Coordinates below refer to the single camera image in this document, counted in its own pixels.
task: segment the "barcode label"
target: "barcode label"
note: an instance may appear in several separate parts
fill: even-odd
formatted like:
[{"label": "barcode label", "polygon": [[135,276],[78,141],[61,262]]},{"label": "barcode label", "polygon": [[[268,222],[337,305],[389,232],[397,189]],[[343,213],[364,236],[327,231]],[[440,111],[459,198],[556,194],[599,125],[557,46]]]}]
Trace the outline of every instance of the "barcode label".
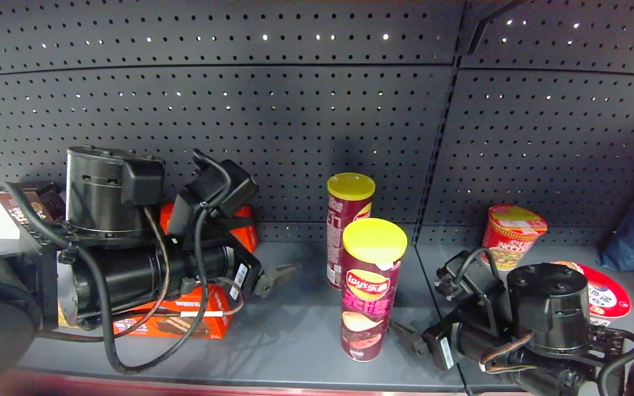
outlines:
[{"label": "barcode label", "polygon": [[[244,264],[239,264],[239,271],[236,273],[236,277],[234,277],[234,283],[239,286],[244,285],[244,278],[246,278],[246,274],[249,272],[249,268]],[[232,299],[236,299],[239,296],[239,290],[237,288],[231,288],[229,291],[229,295]]]}]

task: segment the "brown box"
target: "brown box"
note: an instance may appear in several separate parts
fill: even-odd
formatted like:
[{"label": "brown box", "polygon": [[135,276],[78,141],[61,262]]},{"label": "brown box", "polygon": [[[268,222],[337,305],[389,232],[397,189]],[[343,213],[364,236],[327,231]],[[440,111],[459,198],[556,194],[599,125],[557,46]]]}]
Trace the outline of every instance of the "brown box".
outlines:
[{"label": "brown box", "polygon": [[[58,187],[53,182],[15,183],[28,198],[33,210],[48,223],[65,218],[65,203],[58,195]],[[0,192],[0,203],[15,223],[28,224],[28,219],[18,207],[15,199],[7,191]]]}]

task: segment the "yellow lid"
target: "yellow lid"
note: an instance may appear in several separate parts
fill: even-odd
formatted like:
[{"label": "yellow lid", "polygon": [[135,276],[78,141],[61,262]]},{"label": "yellow lid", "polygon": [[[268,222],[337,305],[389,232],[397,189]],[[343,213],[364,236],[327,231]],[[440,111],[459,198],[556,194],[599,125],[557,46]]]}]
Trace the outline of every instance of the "yellow lid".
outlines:
[{"label": "yellow lid", "polygon": [[373,195],[375,183],[360,173],[337,173],[327,181],[327,190],[340,200],[360,201]]},{"label": "yellow lid", "polygon": [[344,248],[365,263],[392,263],[407,249],[405,231],[381,218],[362,218],[344,229]]}]

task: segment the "metal bracket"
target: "metal bracket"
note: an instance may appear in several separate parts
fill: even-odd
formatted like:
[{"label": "metal bracket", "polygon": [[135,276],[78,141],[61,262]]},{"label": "metal bracket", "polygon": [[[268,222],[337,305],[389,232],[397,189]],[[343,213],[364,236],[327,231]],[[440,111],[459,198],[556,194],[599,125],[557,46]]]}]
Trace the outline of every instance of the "metal bracket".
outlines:
[{"label": "metal bracket", "polygon": [[273,289],[277,288],[277,286],[282,285],[282,283],[292,278],[300,267],[302,267],[300,264],[287,264],[265,271],[256,282],[254,293],[257,296],[265,298]]},{"label": "metal bracket", "polygon": [[412,351],[418,358],[422,358],[422,356],[427,356],[430,353],[430,349],[427,346],[427,343],[422,338],[422,334],[417,333],[415,330],[408,328],[407,326],[403,326],[396,321],[390,321],[389,323],[390,330],[393,330],[393,333],[400,339],[401,343],[405,345],[408,351]]},{"label": "metal bracket", "polygon": [[507,2],[470,2],[464,11],[463,25],[460,32],[461,49],[471,55],[478,47],[486,26],[491,20],[520,7],[525,1],[511,0]]}]

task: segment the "lay's logo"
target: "lay's logo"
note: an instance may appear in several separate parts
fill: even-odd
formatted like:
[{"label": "lay's logo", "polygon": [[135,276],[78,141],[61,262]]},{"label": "lay's logo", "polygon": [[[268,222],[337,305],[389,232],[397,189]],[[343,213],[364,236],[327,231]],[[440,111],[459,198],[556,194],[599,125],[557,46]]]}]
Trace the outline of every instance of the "lay's logo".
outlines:
[{"label": "lay's logo", "polygon": [[390,289],[389,278],[360,269],[352,269],[347,272],[346,283],[350,291],[364,301],[380,299]]},{"label": "lay's logo", "polygon": [[368,203],[368,205],[363,206],[362,210],[360,210],[359,213],[357,213],[357,215],[354,216],[354,221],[360,220],[362,218],[370,217],[371,206],[372,206],[371,203]]}]

